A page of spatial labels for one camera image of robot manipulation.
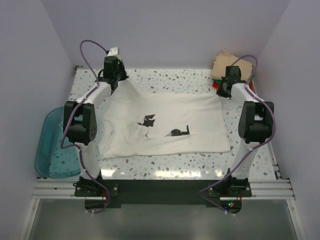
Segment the white printed t shirt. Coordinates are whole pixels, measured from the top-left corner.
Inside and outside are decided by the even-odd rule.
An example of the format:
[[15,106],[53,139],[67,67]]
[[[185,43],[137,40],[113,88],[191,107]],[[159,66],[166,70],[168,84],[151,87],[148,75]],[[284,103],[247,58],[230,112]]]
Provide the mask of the white printed t shirt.
[[230,150],[215,94],[151,93],[126,80],[107,100],[98,144],[104,160]]

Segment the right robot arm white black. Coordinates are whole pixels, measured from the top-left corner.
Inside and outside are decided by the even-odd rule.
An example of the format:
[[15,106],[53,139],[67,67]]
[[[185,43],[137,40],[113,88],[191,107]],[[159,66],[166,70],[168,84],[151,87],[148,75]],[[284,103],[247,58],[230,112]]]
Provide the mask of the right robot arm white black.
[[217,90],[223,98],[235,98],[242,103],[238,122],[240,144],[233,162],[223,178],[223,192],[235,196],[249,181],[249,172],[258,148],[266,145],[274,136],[274,104],[258,97],[246,81],[241,80],[241,69],[230,65]]

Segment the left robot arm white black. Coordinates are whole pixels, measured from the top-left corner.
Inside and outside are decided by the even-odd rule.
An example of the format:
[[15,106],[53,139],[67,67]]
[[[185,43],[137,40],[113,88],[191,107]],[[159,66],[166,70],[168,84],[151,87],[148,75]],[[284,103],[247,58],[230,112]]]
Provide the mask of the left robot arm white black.
[[113,94],[120,81],[127,78],[120,55],[109,52],[104,58],[102,71],[97,75],[96,85],[77,100],[69,100],[64,104],[60,148],[77,150],[80,175],[89,179],[85,189],[92,196],[99,196],[104,190],[104,184],[97,180],[101,170],[94,160],[94,139],[98,133],[96,108]]

